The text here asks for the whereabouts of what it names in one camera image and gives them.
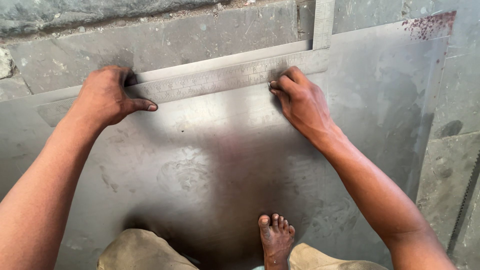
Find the stone floor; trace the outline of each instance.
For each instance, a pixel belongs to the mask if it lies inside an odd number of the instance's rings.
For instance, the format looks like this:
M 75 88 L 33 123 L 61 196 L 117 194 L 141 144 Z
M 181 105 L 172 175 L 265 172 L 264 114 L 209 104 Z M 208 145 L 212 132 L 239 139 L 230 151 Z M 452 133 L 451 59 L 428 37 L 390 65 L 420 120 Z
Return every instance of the stone floor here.
M 312 37 L 313 0 L 259 0 L 238 9 L 244 3 L 4 37 L 0 101 L 79 85 L 89 71 L 106 64 L 144 72 Z M 457 18 L 417 197 L 445 248 L 480 150 L 480 5 L 476 0 L 337 0 L 333 29 L 342 33 L 453 10 Z M 480 235 L 474 229 L 480 212 L 473 210 L 466 222 L 470 229 L 457 241 L 462 245 L 452 259 L 460 269 L 473 269 L 480 264 Z

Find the forearm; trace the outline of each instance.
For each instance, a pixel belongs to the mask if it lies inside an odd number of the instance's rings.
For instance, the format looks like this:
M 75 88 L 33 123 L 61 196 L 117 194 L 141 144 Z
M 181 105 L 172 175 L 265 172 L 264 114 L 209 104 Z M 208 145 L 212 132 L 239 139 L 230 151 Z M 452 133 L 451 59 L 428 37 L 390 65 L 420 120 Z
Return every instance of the forearm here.
M 5 269 L 53 269 L 78 178 L 101 128 L 64 119 L 0 203 Z
M 431 230 L 409 197 L 366 158 L 337 126 L 312 143 L 337 171 L 372 228 L 388 244 L 398 235 Z

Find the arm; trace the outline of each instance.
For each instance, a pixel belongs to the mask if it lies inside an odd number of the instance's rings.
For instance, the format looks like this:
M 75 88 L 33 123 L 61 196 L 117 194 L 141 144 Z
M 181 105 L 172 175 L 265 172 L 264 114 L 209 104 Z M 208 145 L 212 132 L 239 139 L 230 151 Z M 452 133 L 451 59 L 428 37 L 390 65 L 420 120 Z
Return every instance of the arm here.
M 321 89 L 296 67 L 271 83 L 284 116 L 332 164 L 396 270 L 456 269 L 415 204 L 335 125 Z
M 134 111 L 156 110 L 148 100 L 128 98 L 125 81 L 135 83 L 129 68 L 90 73 L 43 150 L 0 203 L 2 269 L 55 266 L 77 181 L 96 138 Z

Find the toe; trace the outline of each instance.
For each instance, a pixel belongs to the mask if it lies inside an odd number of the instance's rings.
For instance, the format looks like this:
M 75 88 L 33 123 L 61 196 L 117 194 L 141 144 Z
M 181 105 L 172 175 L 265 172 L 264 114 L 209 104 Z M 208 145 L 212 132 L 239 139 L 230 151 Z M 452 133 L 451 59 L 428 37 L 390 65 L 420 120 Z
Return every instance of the toe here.
M 280 216 L 278 218 L 278 230 L 281 232 L 283 232 L 283 220 L 284 220 L 283 216 Z
M 290 231 L 290 227 L 288 226 L 288 221 L 287 220 L 283 220 L 283 230 L 285 230 L 285 232 Z
M 293 228 L 292 225 L 290 225 L 288 232 L 290 233 L 290 237 L 293 238 L 295 236 L 295 228 Z
M 278 232 L 278 214 L 272 215 L 272 227 L 274 231 Z
M 258 226 L 260 227 L 260 232 L 264 235 L 269 235 L 270 232 L 268 227 L 270 226 L 270 217 L 267 215 L 262 215 L 258 219 Z

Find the foot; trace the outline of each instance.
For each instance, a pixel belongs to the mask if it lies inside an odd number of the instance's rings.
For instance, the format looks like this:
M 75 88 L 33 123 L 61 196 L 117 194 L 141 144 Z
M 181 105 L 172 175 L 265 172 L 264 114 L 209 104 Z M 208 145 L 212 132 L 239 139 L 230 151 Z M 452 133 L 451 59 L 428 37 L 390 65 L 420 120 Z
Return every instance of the foot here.
M 272 226 L 267 215 L 258 219 L 258 225 L 264 246 L 265 270 L 288 270 L 287 259 L 292 249 L 295 229 L 278 214 L 272 215 Z

